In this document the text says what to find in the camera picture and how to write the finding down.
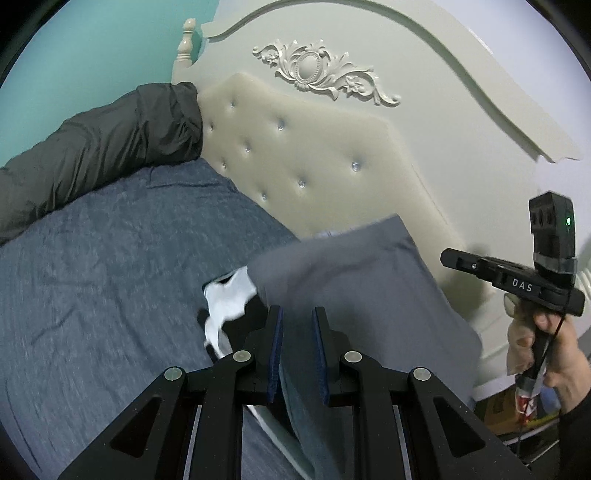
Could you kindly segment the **person's right hand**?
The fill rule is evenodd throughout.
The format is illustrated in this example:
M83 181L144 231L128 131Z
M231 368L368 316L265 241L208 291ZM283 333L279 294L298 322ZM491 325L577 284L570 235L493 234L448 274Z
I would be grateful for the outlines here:
M512 318L507 338L507 373L515 375L533 366L536 329L553 338L544 384L558 395L563 413L574 410L590 392L590 363L579 348L571 318L542 310L512 294L504 296L506 313Z

